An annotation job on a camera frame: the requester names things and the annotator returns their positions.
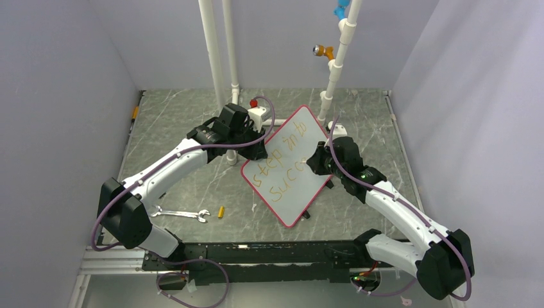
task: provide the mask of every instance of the gray marble surface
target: gray marble surface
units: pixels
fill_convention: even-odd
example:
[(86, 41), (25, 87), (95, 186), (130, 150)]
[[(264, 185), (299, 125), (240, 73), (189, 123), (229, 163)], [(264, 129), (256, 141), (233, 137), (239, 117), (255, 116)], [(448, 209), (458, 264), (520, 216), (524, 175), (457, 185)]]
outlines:
[[(269, 97), (276, 117), (286, 119), (298, 106), (319, 113), (323, 89), (244, 89), (240, 105), (247, 107), (256, 95)], [(365, 164), (384, 173), (398, 190), (416, 204), (414, 189), (400, 149), (387, 104), (380, 89), (337, 89), (327, 115), (340, 115), (340, 123), (359, 145)], [(145, 169), (172, 150), (195, 126), (218, 115), (212, 89), (150, 90), (144, 93), (128, 145), (121, 179)], [(384, 216), (345, 192), (337, 179), (323, 189), (308, 211), (311, 218), (284, 227), (240, 175), (244, 159), (235, 166), (225, 156), (193, 172), (174, 185), (157, 204), (163, 209), (209, 210), (208, 223), (164, 216), (151, 218), (185, 242), (308, 241), (353, 239), (370, 228), (405, 238)], [(220, 206), (223, 219), (217, 218)], [(105, 235), (104, 243), (112, 236)]]

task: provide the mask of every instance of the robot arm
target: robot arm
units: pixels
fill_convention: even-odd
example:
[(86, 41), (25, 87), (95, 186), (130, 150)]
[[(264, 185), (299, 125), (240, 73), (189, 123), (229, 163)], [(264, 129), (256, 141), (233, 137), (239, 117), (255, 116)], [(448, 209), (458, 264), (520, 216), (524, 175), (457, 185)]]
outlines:
[[(429, 295), (442, 299), (463, 284), (466, 278), (461, 262), (453, 250), (431, 231), (437, 230), (440, 234), (447, 235), (446, 238), (467, 262), (471, 276), (474, 275), (470, 239), (462, 230), (449, 231), (409, 203), (380, 171), (363, 164), (359, 147), (351, 137), (339, 137), (332, 143), (339, 163), (350, 175), (395, 197), (392, 199), (345, 176), (334, 162), (330, 147), (325, 142), (318, 144), (316, 152), (306, 161), (308, 166), (317, 175), (335, 175), (340, 178), (349, 194), (383, 214), (409, 240), (409, 243), (395, 241), (380, 231), (371, 229), (354, 241), (360, 258), (386, 262), (404, 270), (416, 277)], [(398, 204), (397, 200), (400, 198), (426, 219), (430, 227), (425, 226), (413, 211)]]
[[(101, 189), (99, 214), (122, 191), (133, 187), (134, 183), (138, 185), (110, 208), (101, 224), (127, 249), (141, 247), (168, 261), (185, 260), (185, 245), (182, 241), (149, 220), (151, 207), (176, 182), (228, 150), (217, 145), (243, 144), (262, 137), (262, 122), (268, 117), (269, 110), (264, 107), (246, 110), (238, 105), (227, 104), (219, 117), (213, 117), (195, 127), (175, 149), (145, 170), (124, 179), (122, 183), (113, 178), (107, 180)], [(186, 152), (190, 148), (204, 145), (215, 147)], [(234, 150), (251, 160), (268, 157), (264, 141)], [(177, 158), (171, 159), (173, 155), (177, 155)], [(141, 180), (147, 174), (151, 176)]]

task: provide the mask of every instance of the silver wrench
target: silver wrench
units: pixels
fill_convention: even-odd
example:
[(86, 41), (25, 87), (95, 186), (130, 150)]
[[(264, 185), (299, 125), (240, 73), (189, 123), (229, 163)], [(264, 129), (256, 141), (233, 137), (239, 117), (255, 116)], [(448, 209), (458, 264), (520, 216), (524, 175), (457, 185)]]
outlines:
[(162, 207), (159, 207), (158, 205), (154, 205), (154, 208), (156, 211), (149, 215), (151, 217), (157, 217), (159, 215), (181, 216), (181, 217), (188, 217), (188, 218), (196, 218), (201, 223), (206, 223), (206, 219), (204, 219), (204, 215), (210, 215), (210, 212), (208, 210), (201, 210), (200, 212), (183, 212), (180, 210), (163, 210)]

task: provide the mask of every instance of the wire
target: wire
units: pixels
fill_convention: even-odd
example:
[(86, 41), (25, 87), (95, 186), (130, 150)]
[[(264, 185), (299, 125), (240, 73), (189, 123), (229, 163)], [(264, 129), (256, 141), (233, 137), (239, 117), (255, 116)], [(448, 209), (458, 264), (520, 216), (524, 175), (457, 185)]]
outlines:
[(349, 253), (349, 252), (341, 252), (340, 250), (336, 250), (336, 249), (334, 249), (334, 248), (332, 248), (332, 247), (326, 247), (325, 250), (327, 250), (327, 249), (332, 250), (333, 252), (336, 252), (336, 253), (340, 253), (340, 254), (342, 254), (342, 255), (355, 255), (354, 252), (352, 252), (352, 253)]
[[(181, 156), (184, 156), (185, 154), (187, 153), (190, 153), (192, 151), (195, 151), (195, 150), (204, 150), (204, 149), (209, 149), (209, 148), (226, 148), (226, 149), (233, 149), (233, 148), (243, 148), (243, 147), (247, 147), (247, 146), (252, 146), (254, 144), (257, 144), (261, 141), (263, 141), (266, 137), (268, 137), (268, 135), (272, 132), (273, 128), (274, 128), (274, 121), (276, 120), (276, 112), (274, 110), (274, 104), (272, 104), (272, 102), (270, 101), (270, 99), (266, 98), (265, 96), (255, 96), (254, 99), (264, 99), (268, 105), (270, 106), (270, 110), (272, 111), (272, 124), (270, 125), (270, 127), (266, 130), (266, 132), (264, 133), (264, 135), (260, 136), (259, 138), (255, 139), (254, 141), (250, 141), (250, 142), (245, 142), (245, 143), (241, 143), (241, 144), (201, 144), (199, 146), (193, 146), (191, 148), (187, 148), (187, 149), (184, 149), (182, 151), (179, 151), (178, 153), (175, 153), (173, 154), (172, 156), (168, 157), (167, 159), (163, 160), (159, 165), (157, 165), (156, 167), (154, 167), (151, 171), (149, 171), (148, 173), (146, 173), (145, 175), (143, 175), (139, 180), (135, 181), (134, 183), (132, 183), (131, 185), (129, 185), (127, 188), (125, 188), (123, 191), (121, 191), (117, 196), (115, 196), (115, 198), (112, 199), (112, 201), (110, 201), (110, 203), (108, 203), (108, 205), (106, 205), (106, 207), (104, 207), (104, 209), (100, 212), (100, 214), (98, 215), (98, 217), (96, 218), (96, 221), (94, 222), (94, 225), (92, 227), (92, 231), (90, 233), (90, 246), (92, 247), (93, 250), (97, 251), (97, 252), (103, 252), (103, 251), (106, 251), (108, 249), (111, 249), (115, 246), (118, 246), (120, 245), (120, 242), (116, 242), (116, 243), (113, 243), (113, 244), (110, 244), (108, 246), (105, 246), (105, 247), (98, 247), (96, 245), (96, 242), (95, 242), (95, 236), (96, 236), (96, 232), (98, 231), (98, 228), (102, 222), (102, 219), (106, 216), (106, 214), (108, 213), (108, 211), (126, 194), (128, 194), (132, 189), (136, 188), (138, 185), (139, 185), (139, 182), (142, 181), (142, 182), (145, 182), (148, 178), (150, 178), (151, 176), (153, 176), (157, 171), (161, 170), (163, 167), (165, 167), (166, 165), (168, 165), (170, 162), (172, 162), (174, 159), (178, 158), (178, 155), (179, 157)], [(215, 266), (217, 266), (222, 272), (223, 274), (225, 275), (225, 281), (226, 281), (226, 288), (225, 288), (225, 293), (223, 294), (223, 297), (221, 297), (221, 299), (214, 305), (211, 305), (211, 306), (208, 306), (206, 308), (213, 308), (213, 307), (217, 307), (221, 302), (223, 302), (223, 300), (225, 300), (226, 298), (226, 294), (228, 292), (228, 287), (229, 287), (229, 281), (228, 281), (228, 275), (226, 274), (226, 271), (225, 269), (218, 263), (212, 261), (212, 260), (208, 260), (208, 259), (193, 259), (193, 260), (187, 260), (187, 261), (182, 261), (182, 262), (169, 262), (169, 261), (166, 261), (164, 260), (163, 258), (161, 258), (160, 256), (157, 255), (157, 257), (163, 262), (163, 263), (167, 263), (167, 264), (172, 264), (172, 265), (181, 265), (181, 264), (188, 264), (188, 263), (193, 263), (193, 262), (207, 262), (207, 263), (211, 263)], [(190, 307), (190, 308), (198, 308), (196, 306), (192, 306), (192, 305), (189, 305), (179, 299), (177, 299), (176, 297), (174, 296), (171, 296), (170, 294), (164, 292), (163, 290), (160, 289), (159, 285), (158, 285), (158, 282), (160, 281), (160, 279), (164, 276), (168, 275), (168, 273), (162, 275), (159, 277), (159, 279), (157, 280), (157, 288), (159, 290), (159, 293), (160, 294), (163, 294), (164, 296), (170, 298), (171, 300), (174, 300), (175, 302), (178, 302), (179, 304), (182, 304), (186, 307)]]
[(357, 292), (363, 292), (364, 294), (367, 294), (369, 296), (377, 296), (377, 297), (389, 297), (389, 296), (396, 296), (396, 295), (399, 295), (401, 293), (403, 293), (404, 291), (410, 289), (415, 283), (416, 281), (418, 281), (417, 279), (412, 279), (412, 281), (410, 281), (406, 286), (404, 286), (402, 289), (398, 290), (398, 291), (395, 291), (395, 292), (391, 292), (391, 293), (379, 293), (379, 294), (375, 294), (375, 293), (372, 293), (372, 292), (369, 292), (369, 291), (365, 291), (362, 289), (362, 287), (358, 286), (357, 284), (355, 284), (355, 282), (353, 282), (353, 280), (351, 281), (352, 285), (357, 289)]
[(366, 277), (361, 277), (361, 279), (353, 279), (352, 282), (353, 284), (355, 284), (358, 287), (361, 287), (361, 289), (364, 289), (367, 292), (372, 292), (380, 286), (379, 278), (376, 278), (374, 280), (374, 279), (370, 279)]
[(168, 297), (169, 299), (173, 300), (174, 302), (176, 302), (178, 304), (182, 304), (182, 305), (184, 305), (186, 307), (189, 307), (189, 308), (214, 308), (214, 307), (217, 307), (218, 305), (221, 305), (221, 303), (225, 300), (226, 295), (228, 294), (228, 289), (230, 287), (230, 282), (228, 280), (228, 274), (226, 273), (225, 269), (219, 263), (217, 263), (215, 261), (212, 261), (210, 259), (193, 259), (193, 260), (180, 261), (180, 262), (170, 262), (170, 261), (167, 261), (167, 260), (163, 259), (161, 256), (157, 255), (154, 252), (153, 252), (153, 254), (155, 256), (157, 256), (157, 259), (160, 260), (161, 262), (163, 262), (164, 264), (170, 264), (170, 265), (182, 265), (182, 264), (186, 265), (186, 264), (195, 263), (195, 262), (211, 263), (211, 264), (217, 266), (217, 268), (219, 268), (221, 270), (221, 272), (225, 276), (225, 283), (226, 283), (225, 292), (223, 293), (222, 297), (215, 304), (213, 304), (211, 306), (206, 306), (206, 307), (193, 306), (191, 304), (188, 304), (188, 303), (180, 300), (179, 298), (177, 298), (175, 296), (172, 296), (172, 295), (166, 293), (165, 291), (163, 291), (160, 288), (160, 281), (166, 276), (173, 276), (173, 275), (185, 276), (185, 274), (183, 274), (183, 273), (179, 273), (179, 272), (175, 272), (175, 271), (169, 271), (168, 273), (164, 273), (164, 274), (162, 274), (161, 276), (159, 276), (157, 278), (157, 283), (156, 283), (157, 290), (158, 290), (157, 294), (162, 294), (162, 295)]
[(187, 267), (187, 265), (184, 264), (184, 265), (182, 266), (182, 268), (180, 269), (180, 273), (183, 273), (183, 271), (185, 271), (185, 268), (186, 268), (186, 267)]
[[(365, 186), (367, 188), (370, 188), (370, 189), (373, 189), (373, 190), (376, 190), (382, 194), (385, 194), (386, 196), (394, 199), (395, 196), (394, 194), (391, 194), (390, 192), (386, 191), (386, 190), (383, 190), (379, 187), (376, 187), (374, 185), (370, 185), (368, 183), (365, 183), (361, 180), (359, 180), (358, 178), (352, 176), (351, 174), (349, 174), (346, 169), (344, 169), (344, 167), (340, 164), (340, 162), (338, 161), (338, 158), (336, 157), (336, 154), (334, 153), (334, 147), (332, 146), (332, 136), (333, 136), (333, 132), (334, 132), (334, 128), (336, 126), (336, 122), (338, 122), (338, 119), (340, 118), (340, 116), (337, 116), (334, 121), (332, 122), (332, 126), (330, 128), (330, 134), (329, 134), (329, 137), (328, 137), (328, 143), (329, 143), (329, 148), (330, 148), (330, 153), (332, 155), (332, 159), (334, 159), (334, 162), (336, 163), (336, 166), (338, 167), (338, 169), (340, 169), (340, 171), (342, 171), (342, 173), (347, 176), (349, 179), (351, 179), (352, 181), (354, 181), (355, 183), (359, 184), (359, 185), (362, 185), (362, 186)], [(427, 228), (430, 228), (432, 225), (430, 224), (430, 222), (428, 222), (416, 209), (414, 209), (414, 207), (412, 207), (409, 203), (407, 203), (406, 201), (404, 201), (402, 198), (399, 198), (397, 199), (398, 202), (400, 202), (400, 204), (402, 204), (404, 207), (406, 207), (407, 209), (409, 209), (412, 213), (414, 213), (415, 216), (417, 216), (421, 222), (423, 222), (423, 224), (427, 227)], [(432, 232), (434, 234), (436, 234), (438, 237), (440, 237), (440, 239), (446, 243), (446, 245), (448, 245), (448, 247), (450, 247), (450, 249), (454, 252), (455, 256), (459, 259), (459, 261), (461, 262), (461, 266), (463, 267), (463, 271), (464, 271), (464, 276), (465, 276), (465, 280), (466, 280), (466, 294), (464, 296), (457, 296), (455, 294), (450, 294), (451, 297), (455, 298), (456, 300), (460, 300), (460, 301), (467, 301), (469, 298), (470, 298), (470, 295), (472, 294), (472, 281), (471, 281), (471, 277), (470, 277), (470, 271), (468, 269), (468, 265), (465, 261), (465, 259), (463, 258), (463, 256), (461, 255), (461, 253), (459, 252), (459, 250), (445, 237), (443, 236), (442, 234), (440, 234), (440, 232), (438, 232), (436, 229), (434, 229), (434, 231)]]
[(360, 273), (359, 276), (367, 277), (368, 275), (370, 275), (370, 273), (372, 273), (373, 270), (376, 269), (377, 266), (378, 266), (378, 261), (374, 261), (374, 264), (372, 264), (372, 267), (368, 271), (363, 271), (362, 273)]

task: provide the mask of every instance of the purple cable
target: purple cable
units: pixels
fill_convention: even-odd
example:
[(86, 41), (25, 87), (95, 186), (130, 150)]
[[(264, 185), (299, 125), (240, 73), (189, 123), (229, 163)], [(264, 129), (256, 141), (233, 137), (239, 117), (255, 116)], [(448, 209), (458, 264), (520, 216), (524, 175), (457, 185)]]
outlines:
[(183, 273), (177, 273), (177, 272), (174, 272), (174, 271), (170, 271), (168, 273), (164, 273), (162, 274), (161, 276), (159, 276), (157, 278), (157, 290), (160, 294), (168, 297), (169, 299), (173, 300), (174, 302), (178, 303), (178, 304), (182, 304), (186, 307), (189, 307), (189, 308), (214, 308), (214, 307), (217, 307), (218, 305), (220, 305), (226, 298), (226, 295), (228, 293), (228, 288), (229, 288), (229, 281), (228, 281), (228, 275), (225, 271), (225, 269), (220, 265), (218, 264), (217, 262), (215, 261), (212, 261), (212, 260), (209, 260), (209, 259), (193, 259), (193, 260), (187, 260), (187, 261), (181, 261), (181, 262), (170, 262), (170, 261), (166, 261), (165, 259), (161, 258), (161, 256), (157, 255), (156, 253), (153, 253), (157, 256), (157, 258), (163, 262), (163, 263), (166, 263), (166, 264), (170, 264), (170, 265), (182, 265), (182, 264), (189, 264), (189, 263), (195, 263), (195, 262), (206, 262), (206, 263), (211, 263), (215, 266), (217, 266), (222, 272), (223, 272), (223, 275), (225, 276), (225, 282), (226, 282), (226, 287), (225, 287), (225, 292), (223, 293), (223, 296), (221, 297), (221, 299), (219, 299), (217, 301), (217, 303), (211, 305), (211, 306), (207, 306), (207, 307), (198, 307), (198, 306), (193, 306), (191, 304), (188, 304), (182, 300), (180, 300), (179, 298), (175, 297), (175, 296), (172, 296), (168, 293), (166, 293), (165, 291), (163, 291), (161, 288), (160, 288), (160, 281), (166, 277), (166, 276), (172, 276), (172, 275), (179, 275), (179, 276), (185, 276)]
[(352, 285), (357, 289), (357, 291), (362, 291), (364, 294), (366, 295), (369, 295), (369, 296), (376, 296), (376, 297), (389, 297), (389, 296), (396, 296), (396, 295), (399, 295), (399, 294), (402, 294), (404, 291), (410, 289), (415, 283), (416, 281), (418, 281), (417, 279), (412, 279), (412, 281), (408, 282), (408, 284), (406, 286), (404, 286), (402, 289), (398, 290), (398, 291), (395, 291), (395, 292), (391, 292), (391, 293), (380, 293), (380, 294), (374, 294), (370, 291), (365, 291), (363, 289), (359, 290), (359, 286), (355, 284), (355, 282), (352, 281)]
[[(390, 192), (388, 191), (385, 191), (379, 187), (375, 187), (374, 185), (370, 185), (368, 183), (365, 183), (361, 180), (359, 180), (358, 178), (352, 176), (351, 174), (349, 174), (345, 169), (344, 167), (342, 167), (342, 165), (340, 164), (340, 162), (338, 161), (338, 158), (336, 157), (336, 154), (334, 153), (334, 147), (332, 146), (332, 134), (333, 134), (333, 131), (334, 131), (334, 128), (336, 126), (336, 122), (338, 121), (338, 119), (340, 118), (340, 116), (337, 116), (334, 121), (332, 122), (332, 127), (330, 128), (330, 135), (329, 135), (329, 146), (330, 146), (330, 154), (332, 155), (332, 159), (334, 159), (334, 162), (336, 163), (336, 166), (338, 167), (338, 169), (340, 169), (340, 171), (342, 171), (342, 173), (347, 176), (349, 179), (351, 179), (352, 181), (354, 181), (355, 183), (359, 184), (359, 185), (362, 185), (362, 186), (365, 186), (367, 188), (370, 188), (370, 189), (373, 189), (373, 190), (376, 190), (382, 194), (385, 194), (386, 196), (388, 197), (391, 197), (391, 198), (395, 198), (394, 194), (391, 194)], [(398, 202), (400, 202), (400, 204), (404, 205), (407, 209), (409, 209), (412, 213), (414, 213), (414, 215), (416, 215), (422, 222), (423, 224), (428, 228), (428, 227), (431, 227), (431, 224), (416, 210), (414, 209), (414, 207), (412, 207), (410, 204), (408, 204), (406, 201), (404, 201), (402, 198), (399, 198), (397, 199)], [(463, 267), (463, 271), (464, 271), (464, 276), (465, 276), (465, 279), (466, 279), (466, 294), (464, 296), (457, 296), (455, 294), (451, 294), (451, 297), (455, 298), (456, 300), (460, 300), (460, 301), (467, 301), (469, 298), (470, 298), (470, 295), (472, 294), (472, 281), (470, 279), (470, 271), (468, 270), (468, 265), (466, 263), (466, 261), (464, 260), (463, 256), (461, 255), (461, 253), (459, 252), (459, 250), (445, 237), (443, 236), (442, 234), (440, 234), (440, 232), (438, 232), (436, 229), (433, 231), (434, 234), (436, 234), (438, 237), (440, 237), (440, 239), (446, 243), (446, 245), (448, 245), (448, 247), (450, 247), (450, 249), (454, 252), (455, 256), (457, 256), (457, 258), (459, 259), (459, 261), (461, 262), (461, 266)]]
[[(189, 153), (189, 152), (192, 152), (194, 150), (203, 150), (203, 149), (210, 149), (210, 148), (224, 148), (224, 149), (234, 149), (234, 148), (243, 148), (243, 147), (246, 147), (246, 146), (252, 146), (256, 143), (259, 143), (261, 141), (263, 141), (266, 137), (268, 137), (268, 135), (272, 132), (272, 130), (274, 129), (274, 122), (276, 121), (276, 112), (274, 110), (274, 104), (272, 104), (272, 102), (270, 101), (270, 99), (264, 97), (264, 96), (255, 96), (254, 99), (258, 99), (258, 98), (261, 98), (261, 99), (264, 99), (268, 105), (270, 106), (270, 110), (272, 111), (272, 123), (270, 124), (270, 127), (266, 130), (266, 132), (264, 133), (264, 135), (260, 136), (258, 139), (255, 139), (254, 141), (250, 141), (250, 142), (246, 142), (246, 143), (240, 143), (240, 144), (203, 144), (203, 145), (199, 145), (199, 146), (193, 146), (192, 148), (187, 148), (187, 149), (184, 149), (179, 153), (180, 157), (181, 156), (184, 156), (185, 154)], [(178, 153), (175, 153), (173, 154), (172, 156), (168, 157), (167, 159), (165, 159), (164, 161), (162, 161), (159, 165), (157, 165), (156, 167), (154, 167), (151, 171), (149, 171), (147, 174), (143, 175), (140, 180), (145, 182), (149, 177), (153, 176), (157, 171), (161, 170), (164, 166), (168, 165), (172, 160), (178, 158)], [(106, 216), (107, 212), (114, 206), (115, 203), (117, 203), (125, 194), (127, 194), (128, 192), (130, 192), (132, 189), (136, 188), (138, 185), (139, 185), (139, 181), (136, 181), (134, 183), (132, 183), (130, 186), (128, 186), (125, 190), (121, 191), (115, 198), (112, 199), (112, 201), (110, 201), (110, 203), (108, 203), (108, 205), (106, 205), (106, 207), (102, 210), (102, 212), (100, 212), (100, 215), (98, 215), (98, 217), (96, 218), (96, 221), (94, 222), (94, 225), (92, 226), (92, 231), (90, 233), (90, 245), (92, 247), (93, 250), (97, 251), (97, 252), (103, 252), (105, 250), (108, 250), (108, 249), (111, 249), (115, 246), (118, 246), (120, 245), (120, 242), (116, 242), (116, 243), (113, 243), (113, 244), (110, 244), (108, 246), (105, 246), (105, 247), (98, 247), (96, 246), (96, 242), (94, 241), (94, 237), (96, 235), (96, 232), (98, 231), (98, 228), (100, 226), (100, 223), (102, 222), (102, 219), (104, 218), (104, 216)], [(226, 289), (225, 289), (225, 293), (223, 294), (223, 297), (221, 297), (221, 299), (214, 305), (211, 305), (211, 306), (208, 306), (206, 308), (213, 308), (213, 307), (217, 307), (221, 302), (223, 302), (223, 300), (225, 300), (226, 298), (226, 294), (228, 292), (228, 285), (229, 285), (229, 282), (228, 282), (228, 275), (226, 274), (226, 271), (225, 269), (219, 265), (218, 263), (212, 261), (212, 260), (208, 260), (208, 259), (194, 259), (194, 260), (187, 260), (187, 261), (183, 261), (183, 262), (169, 262), (169, 261), (166, 261), (164, 260), (163, 258), (160, 258), (161, 261), (163, 262), (166, 262), (166, 263), (170, 263), (172, 265), (178, 265), (178, 264), (187, 264), (187, 263), (193, 263), (193, 262), (199, 262), (199, 261), (202, 261), (202, 262), (207, 262), (207, 263), (211, 263), (215, 266), (217, 266), (222, 272), (223, 274), (225, 275), (225, 280), (226, 280)], [(199, 307), (195, 307), (195, 306), (191, 306), (177, 298), (175, 298), (174, 296), (171, 296), (169, 295), (168, 293), (164, 292), (163, 290), (161, 290), (158, 286), (158, 281), (164, 277), (166, 274), (160, 276), (157, 280), (157, 288), (159, 289), (160, 293), (163, 294), (164, 296), (174, 300), (175, 302), (178, 302), (179, 304), (182, 304), (186, 307), (190, 307), (190, 308), (199, 308)]]

